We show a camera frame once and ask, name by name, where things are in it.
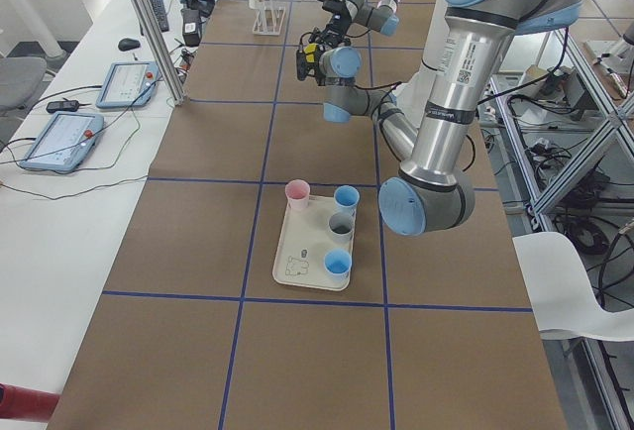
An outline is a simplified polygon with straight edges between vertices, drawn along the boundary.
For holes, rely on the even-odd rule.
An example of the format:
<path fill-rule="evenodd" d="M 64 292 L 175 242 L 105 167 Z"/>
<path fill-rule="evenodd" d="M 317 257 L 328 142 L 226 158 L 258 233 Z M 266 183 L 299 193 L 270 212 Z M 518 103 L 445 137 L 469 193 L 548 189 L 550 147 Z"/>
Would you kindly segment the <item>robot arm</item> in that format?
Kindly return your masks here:
<path fill-rule="evenodd" d="M 449 32 L 418 125 L 390 92 L 357 86 L 361 57 L 349 36 L 353 25 L 392 35 L 400 0 L 324 0 L 329 23 L 312 31 L 296 52 L 298 79 L 313 77 L 326 90 L 326 120 L 372 119 L 398 158 L 398 174 L 381 185 L 378 203 L 383 222 L 403 236 L 451 229 L 469 219 L 475 193 L 457 161 L 491 75 L 513 38 L 568 27 L 581 8 L 581 0 L 445 1 Z"/>
<path fill-rule="evenodd" d="M 348 45 L 348 31 L 353 25 L 360 25 L 370 31 L 392 36 L 398 25 L 396 16 L 400 0 L 324 0 L 322 9 L 331 14 L 326 26 L 315 28 L 310 43 L 326 45 L 332 49 L 341 44 Z"/>

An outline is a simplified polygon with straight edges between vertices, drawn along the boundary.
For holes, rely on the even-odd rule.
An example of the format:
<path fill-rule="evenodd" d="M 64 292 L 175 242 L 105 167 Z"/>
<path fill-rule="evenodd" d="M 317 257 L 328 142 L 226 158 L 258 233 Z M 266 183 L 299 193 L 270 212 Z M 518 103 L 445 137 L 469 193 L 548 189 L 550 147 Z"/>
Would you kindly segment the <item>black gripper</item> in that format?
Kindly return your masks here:
<path fill-rule="evenodd" d="M 349 47 L 352 41 L 347 32 L 352 24 L 349 13 L 333 14 L 325 28 L 317 35 L 316 43 L 332 49 L 340 46 Z"/>
<path fill-rule="evenodd" d="M 295 54 L 296 60 L 296 77 L 299 81 L 304 81 L 308 77 L 315 79 L 317 84 L 324 84 L 326 76 L 320 67 L 320 59 L 316 63 L 310 63 L 306 60 L 303 52 L 304 48 L 299 48 Z"/>

